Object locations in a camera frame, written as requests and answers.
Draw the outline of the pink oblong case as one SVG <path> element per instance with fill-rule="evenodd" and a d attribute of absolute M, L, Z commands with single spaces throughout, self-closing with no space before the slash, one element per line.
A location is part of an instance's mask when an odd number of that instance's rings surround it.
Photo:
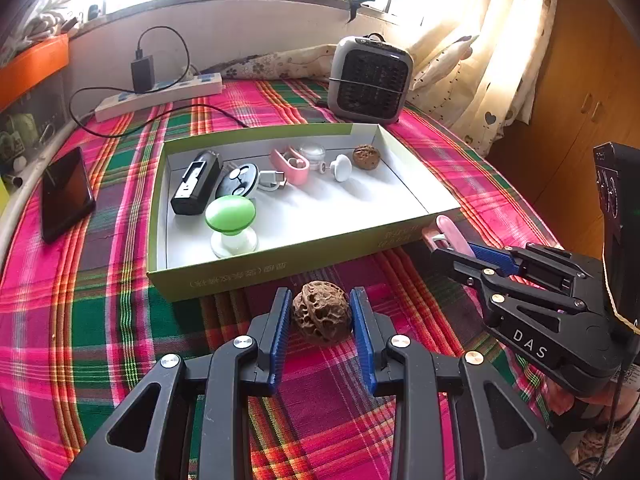
<path fill-rule="evenodd" d="M 429 226 L 422 229 L 422 238 L 432 252 L 436 249 L 446 249 L 468 257 L 475 256 L 456 224 L 444 214 L 437 216 Z"/>

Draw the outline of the dark brown carved walnut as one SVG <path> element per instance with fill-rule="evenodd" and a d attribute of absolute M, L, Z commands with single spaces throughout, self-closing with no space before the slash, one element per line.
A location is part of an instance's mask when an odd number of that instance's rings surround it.
<path fill-rule="evenodd" d="M 292 320 L 303 340 L 333 346 L 352 333 L 352 308 L 346 292 L 326 281 L 303 284 L 292 303 Z"/>

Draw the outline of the green round knob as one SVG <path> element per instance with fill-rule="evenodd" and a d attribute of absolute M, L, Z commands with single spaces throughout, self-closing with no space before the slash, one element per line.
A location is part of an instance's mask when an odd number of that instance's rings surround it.
<path fill-rule="evenodd" d="M 222 196 L 206 207 L 205 222 L 213 231 L 210 246 L 218 259 L 256 250 L 258 239 L 252 228 L 255 218 L 254 203 L 243 196 Z"/>

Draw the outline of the white round knob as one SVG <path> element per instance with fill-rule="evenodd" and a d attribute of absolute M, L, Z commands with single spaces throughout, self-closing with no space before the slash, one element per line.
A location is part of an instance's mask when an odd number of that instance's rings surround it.
<path fill-rule="evenodd" d="M 352 175 L 352 162 L 344 154 L 338 154 L 332 162 L 320 162 L 318 171 L 320 174 L 329 174 L 336 182 L 347 181 Z"/>

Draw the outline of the green white cardboard box tray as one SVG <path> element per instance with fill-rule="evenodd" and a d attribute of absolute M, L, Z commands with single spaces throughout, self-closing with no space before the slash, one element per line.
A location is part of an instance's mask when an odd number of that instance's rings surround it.
<path fill-rule="evenodd" d="M 310 171 L 301 186 L 273 169 L 269 154 L 305 143 L 326 149 L 326 163 L 338 154 L 352 162 L 352 151 L 371 144 L 381 154 L 378 166 L 342 183 Z M 207 206 L 216 200 L 222 176 L 252 162 L 259 181 L 251 200 L 254 252 L 218 259 L 210 246 L 213 231 L 205 210 L 179 216 L 170 201 L 192 160 L 215 152 L 222 169 Z M 168 301 L 226 292 L 316 270 L 418 240 L 424 226 L 440 214 L 456 214 L 454 196 L 383 127 L 373 124 L 308 124 L 248 128 L 167 141 L 160 151 L 153 186 L 146 270 Z"/>

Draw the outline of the plaid bed sheet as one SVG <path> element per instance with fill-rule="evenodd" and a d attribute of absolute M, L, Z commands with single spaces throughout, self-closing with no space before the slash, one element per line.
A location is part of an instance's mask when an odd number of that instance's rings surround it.
<path fill-rule="evenodd" d="M 206 101 L 249 126 L 337 122 L 309 80 L 230 81 Z M 77 130 L 96 210 L 54 244 L 41 239 L 40 189 L 32 192 L 1 273 L 1 408 L 51 479 L 114 406 L 168 352 L 209 354 L 245 333 L 279 286 L 327 280 L 367 289 L 372 307 L 430 350 L 484 353 L 532 411 L 549 419 L 544 376 L 480 327 L 472 290 L 431 269 L 422 244 L 379 252 L 288 280 L 170 304 L 146 277 L 153 181 L 164 141 L 235 129 L 212 110 L 183 110 L 142 132 L 101 139 Z M 466 238 L 486 245 L 559 246 L 521 194 L 438 122 L 405 108 L 390 131 L 460 204 Z M 250 400 L 256 479 L 388 479 L 394 399 L 369 396 L 354 341 L 334 347 L 288 341 L 276 396 Z"/>

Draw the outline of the brown walnut in tray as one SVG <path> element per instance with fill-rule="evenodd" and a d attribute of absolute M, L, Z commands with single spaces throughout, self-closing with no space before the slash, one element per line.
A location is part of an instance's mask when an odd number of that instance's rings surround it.
<path fill-rule="evenodd" d="M 352 163 L 362 170 L 375 169 L 381 160 L 381 154 L 371 144 L 361 144 L 352 151 Z"/>

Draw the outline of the wooden wardrobe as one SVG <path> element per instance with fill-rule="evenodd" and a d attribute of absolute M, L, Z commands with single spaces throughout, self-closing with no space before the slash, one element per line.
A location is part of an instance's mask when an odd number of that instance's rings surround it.
<path fill-rule="evenodd" d="M 558 0 L 529 122 L 514 122 L 489 161 L 560 244 L 600 256 L 603 217 L 592 150 L 639 144 L 639 45 L 606 0 Z"/>

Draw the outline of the black white round device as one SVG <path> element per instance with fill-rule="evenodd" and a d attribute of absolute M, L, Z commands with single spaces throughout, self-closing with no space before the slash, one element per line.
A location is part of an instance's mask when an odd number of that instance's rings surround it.
<path fill-rule="evenodd" d="M 246 162 L 227 171 L 216 188 L 215 196 L 242 196 L 251 198 L 259 181 L 259 169 L 252 162 Z"/>

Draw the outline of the black rectangular battery case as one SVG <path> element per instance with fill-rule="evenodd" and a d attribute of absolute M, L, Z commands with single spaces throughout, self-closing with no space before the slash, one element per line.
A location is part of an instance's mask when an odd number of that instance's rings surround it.
<path fill-rule="evenodd" d="M 215 152 L 199 152 L 186 168 L 177 191 L 172 196 L 170 204 L 174 213 L 179 216 L 201 214 L 208 204 L 221 169 L 219 156 Z"/>

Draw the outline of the cream heart-pattern curtain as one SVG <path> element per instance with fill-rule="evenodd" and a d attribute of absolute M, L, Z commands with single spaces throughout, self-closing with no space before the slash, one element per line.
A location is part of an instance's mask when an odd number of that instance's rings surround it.
<path fill-rule="evenodd" d="M 424 0 L 407 101 L 485 156 L 528 117 L 558 0 Z"/>

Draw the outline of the pink silicone clip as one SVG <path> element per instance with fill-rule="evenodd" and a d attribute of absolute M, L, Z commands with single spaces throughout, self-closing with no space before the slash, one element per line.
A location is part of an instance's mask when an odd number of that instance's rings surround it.
<path fill-rule="evenodd" d="M 274 170 L 284 173 L 288 183 L 295 186 L 304 185 L 307 182 L 310 163 L 302 154 L 289 146 L 280 151 L 274 148 L 269 154 L 269 160 Z"/>

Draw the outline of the small clear cream jar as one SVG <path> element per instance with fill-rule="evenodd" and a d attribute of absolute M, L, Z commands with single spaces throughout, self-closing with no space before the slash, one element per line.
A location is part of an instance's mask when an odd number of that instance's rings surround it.
<path fill-rule="evenodd" d="M 300 146 L 298 152 L 308 160 L 310 171 L 317 171 L 320 174 L 326 172 L 326 149 L 322 145 L 305 143 Z"/>

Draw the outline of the grey portable fan heater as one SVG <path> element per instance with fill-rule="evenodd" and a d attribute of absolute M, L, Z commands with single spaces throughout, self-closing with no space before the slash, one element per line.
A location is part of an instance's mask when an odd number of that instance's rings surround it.
<path fill-rule="evenodd" d="M 375 32 L 336 46 L 329 76 L 329 110 L 352 122 L 388 125 L 404 107 L 413 71 L 410 54 Z"/>

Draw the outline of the black smartphone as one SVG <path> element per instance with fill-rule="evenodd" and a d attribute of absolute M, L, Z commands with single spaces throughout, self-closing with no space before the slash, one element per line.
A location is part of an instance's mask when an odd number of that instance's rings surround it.
<path fill-rule="evenodd" d="M 42 239 L 51 244 L 96 208 L 81 148 L 51 162 L 41 182 Z"/>

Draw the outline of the floral pillow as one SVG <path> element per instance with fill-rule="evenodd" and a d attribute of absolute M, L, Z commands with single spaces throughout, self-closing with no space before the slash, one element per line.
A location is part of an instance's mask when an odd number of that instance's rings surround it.
<path fill-rule="evenodd" d="M 209 66 L 202 73 L 220 73 L 222 78 L 233 80 L 328 79 L 335 50 L 335 44 L 319 44 L 250 55 Z"/>

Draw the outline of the white power strip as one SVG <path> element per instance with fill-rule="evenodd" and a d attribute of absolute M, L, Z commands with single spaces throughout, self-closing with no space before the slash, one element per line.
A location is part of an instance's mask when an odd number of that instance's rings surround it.
<path fill-rule="evenodd" d="M 175 101 L 185 101 L 221 94 L 224 82 L 220 73 L 203 74 L 190 80 L 180 81 L 159 92 L 131 93 L 120 92 L 116 96 L 104 99 L 94 111 L 98 122 L 106 122 L 114 117 L 138 110 L 146 110 Z"/>

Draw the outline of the black window latch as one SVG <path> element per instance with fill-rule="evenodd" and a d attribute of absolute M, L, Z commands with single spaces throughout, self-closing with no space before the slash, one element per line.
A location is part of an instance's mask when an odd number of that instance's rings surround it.
<path fill-rule="evenodd" d="M 348 10 L 349 10 L 348 22 L 351 23 L 357 17 L 358 10 L 365 3 L 369 3 L 369 2 L 375 2 L 375 0 L 347 0 Z"/>

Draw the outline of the black charger adapter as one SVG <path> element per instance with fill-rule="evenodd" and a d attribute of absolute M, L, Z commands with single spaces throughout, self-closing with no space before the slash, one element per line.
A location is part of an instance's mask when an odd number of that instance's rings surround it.
<path fill-rule="evenodd" d="M 130 64 L 132 88 L 136 93 L 151 91 L 155 84 L 154 63 L 152 55 L 144 55 L 137 48 L 134 60 Z"/>

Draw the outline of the orange storage bin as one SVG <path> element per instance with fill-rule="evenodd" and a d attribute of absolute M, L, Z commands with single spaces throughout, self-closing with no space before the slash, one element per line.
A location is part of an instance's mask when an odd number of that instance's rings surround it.
<path fill-rule="evenodd" d="M 0 112 L 69 62 L 67 35 L 52 37 L 17 55 L 0 72 Z"/>

